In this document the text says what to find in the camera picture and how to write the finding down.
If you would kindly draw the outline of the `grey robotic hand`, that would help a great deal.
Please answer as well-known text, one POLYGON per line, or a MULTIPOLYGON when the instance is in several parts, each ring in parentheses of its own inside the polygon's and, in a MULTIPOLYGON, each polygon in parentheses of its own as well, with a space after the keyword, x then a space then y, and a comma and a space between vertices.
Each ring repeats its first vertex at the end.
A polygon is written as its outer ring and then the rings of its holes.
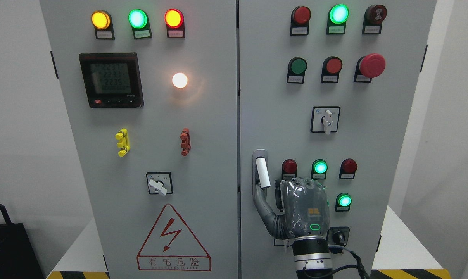
POLYGON ((330 228, 326 187, 310 178, 294 177, 279 183, 284 207, 276 214, 260 185, 253 187, 253 202, 269 235, 275 239, 325 237, 330 228))

